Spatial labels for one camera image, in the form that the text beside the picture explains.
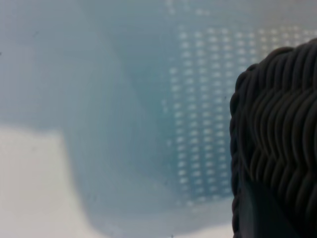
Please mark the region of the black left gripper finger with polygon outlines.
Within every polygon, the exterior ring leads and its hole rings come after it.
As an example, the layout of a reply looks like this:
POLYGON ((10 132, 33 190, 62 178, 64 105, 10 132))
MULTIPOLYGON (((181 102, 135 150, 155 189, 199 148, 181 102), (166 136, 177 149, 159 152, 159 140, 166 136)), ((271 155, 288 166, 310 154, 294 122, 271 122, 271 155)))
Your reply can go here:
POLYGON ((236 238, 306 238, 303 220, 261 183, 245 181, 235 202, 236 238))

